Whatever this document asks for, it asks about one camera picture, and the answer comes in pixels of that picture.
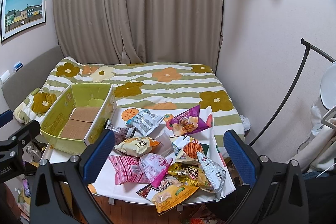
blanket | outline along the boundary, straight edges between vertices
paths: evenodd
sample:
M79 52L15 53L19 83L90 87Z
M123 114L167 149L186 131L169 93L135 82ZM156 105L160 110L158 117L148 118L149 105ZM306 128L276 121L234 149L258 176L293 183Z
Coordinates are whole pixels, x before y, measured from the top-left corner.
M77 83L113 84L118 107L169 110L210 106L220 152L225 152L223 134L227 130L235 130L244 140L241 118L222 83L209 66L199 64L80 64L66 57L51 71L45 84L17 107L15 118L25 124L33 119L41 123L61 93Z

gray headboard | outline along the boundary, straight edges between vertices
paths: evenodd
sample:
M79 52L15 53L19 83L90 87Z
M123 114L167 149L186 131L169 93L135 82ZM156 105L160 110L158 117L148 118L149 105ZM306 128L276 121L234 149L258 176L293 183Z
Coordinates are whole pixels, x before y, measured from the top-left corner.
M1 88L9 108L14 111L29 93L42 87L51 70L63 58L61 47L56 46L11 75Z

beige curtain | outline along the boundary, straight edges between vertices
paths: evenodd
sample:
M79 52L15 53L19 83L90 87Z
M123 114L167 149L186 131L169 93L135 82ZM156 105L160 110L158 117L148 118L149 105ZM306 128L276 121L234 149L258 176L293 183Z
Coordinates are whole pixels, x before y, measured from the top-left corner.
M188 62L216 69L223 0L54 0L62 50L83 63Z

picture frame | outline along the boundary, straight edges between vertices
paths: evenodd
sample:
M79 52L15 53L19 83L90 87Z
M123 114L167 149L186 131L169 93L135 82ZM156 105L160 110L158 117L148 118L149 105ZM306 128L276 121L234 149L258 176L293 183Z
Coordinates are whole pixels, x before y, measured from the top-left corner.
M1 43L17 33L45 22L45 0L1 1Z

brown cardboard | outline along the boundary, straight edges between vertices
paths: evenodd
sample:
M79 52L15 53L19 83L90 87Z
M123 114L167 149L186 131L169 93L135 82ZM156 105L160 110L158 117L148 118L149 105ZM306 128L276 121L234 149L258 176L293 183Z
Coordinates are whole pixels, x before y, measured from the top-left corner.
M77 107L64 126L60 137L81 140L88 133L100 107Z
M76 107L70 119L81 122L93 122L99 110L100 107Z

